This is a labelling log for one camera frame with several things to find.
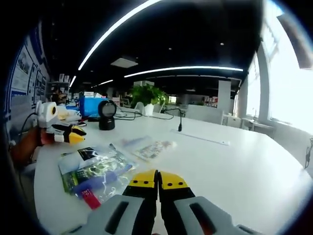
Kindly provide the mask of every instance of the green plant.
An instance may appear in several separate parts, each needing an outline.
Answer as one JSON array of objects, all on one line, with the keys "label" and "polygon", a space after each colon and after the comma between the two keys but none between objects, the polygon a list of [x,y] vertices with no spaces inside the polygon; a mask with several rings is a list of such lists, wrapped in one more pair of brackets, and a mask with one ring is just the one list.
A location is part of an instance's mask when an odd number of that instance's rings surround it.
[{"label": "green plant", "polygon": [[131,90],[133,95],[132,106],[142,102],[144,106],[148,104],[168,104],[168,95],[155,86],[149,84],[145,86],[134,86]]}]

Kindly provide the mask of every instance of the potted plant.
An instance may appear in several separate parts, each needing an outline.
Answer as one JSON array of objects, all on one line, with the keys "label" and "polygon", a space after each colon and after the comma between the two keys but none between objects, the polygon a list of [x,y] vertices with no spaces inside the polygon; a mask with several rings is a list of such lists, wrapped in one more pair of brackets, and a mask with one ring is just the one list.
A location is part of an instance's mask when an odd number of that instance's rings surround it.
[{"label": "potted plant", "polygon": [[145,86],[134,86],[131,90],[133,95],[132,105],[142,102],[144,105],[143,114],[152,116],[155,104],[162,105],[168,102],[168,96],[155,86],[149,84]]}]

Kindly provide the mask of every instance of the white flower pot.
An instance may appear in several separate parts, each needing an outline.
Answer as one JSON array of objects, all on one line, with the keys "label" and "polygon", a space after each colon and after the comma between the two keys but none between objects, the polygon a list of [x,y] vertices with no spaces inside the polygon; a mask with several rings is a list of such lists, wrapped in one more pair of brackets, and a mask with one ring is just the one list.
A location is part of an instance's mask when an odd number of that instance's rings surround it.
[{"label": "white flower pot", "polygon": [[153,104],[147,104],[147,105],[143,108],[144,115],[146,115],[146,116],[152,116],[152,115],[153,115],[153,108],[154,108],[154,105],[153,105]]}]

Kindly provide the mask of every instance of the plastic bag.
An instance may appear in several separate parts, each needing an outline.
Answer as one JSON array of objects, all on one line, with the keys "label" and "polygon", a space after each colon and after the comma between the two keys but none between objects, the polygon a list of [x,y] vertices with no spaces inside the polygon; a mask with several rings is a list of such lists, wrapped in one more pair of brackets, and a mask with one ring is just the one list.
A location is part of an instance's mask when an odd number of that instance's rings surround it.
[{"label": "plastic bag", "polygon": [[145,161],[150,161],[166,150],[175,147],[176,143],[173,141],[156,141],[150,136],[143,136],[131,140],[121,139],[116,142],[116,145]]},{"label": "plastic bag", "polygon": [[81,198],[83,191],[90,190],[101,203],[124,191],[136,167],[113,145],[79,149],[59,160],[65,191]]}]

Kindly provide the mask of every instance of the black ceiling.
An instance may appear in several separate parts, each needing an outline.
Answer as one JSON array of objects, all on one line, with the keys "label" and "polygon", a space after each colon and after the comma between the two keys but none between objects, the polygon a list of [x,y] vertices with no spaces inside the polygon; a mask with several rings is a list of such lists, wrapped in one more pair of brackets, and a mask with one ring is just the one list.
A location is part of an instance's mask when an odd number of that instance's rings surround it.
[{"label": "black ceiling", "polygon": [[[89,0],[56,3],[54,14],[43,20],[44,47],[54,76],[59,73],[71,77],[77,75],[74,89],[82,89],[83,82],[90,82],[85,84],[89,88],[111,79],[114,81],[109,83],[110,86],[128,89],[134,80],[163,76],[153,78],[153,81],[170,94],[185,89],[213,94],[220,79],[216,76],[245,79],[260,42],[261,0],[160,1],[122,24],[78,71],[102,34],[143,2]],[[128,69],[110,65],[121,56],[133,58],[138,65]],[[177,66],[222,66],[240,68],[244,72],[175,70],[124,78],[131,73]],[[236,90],[239,84],[233,80],[232,89]]]}]

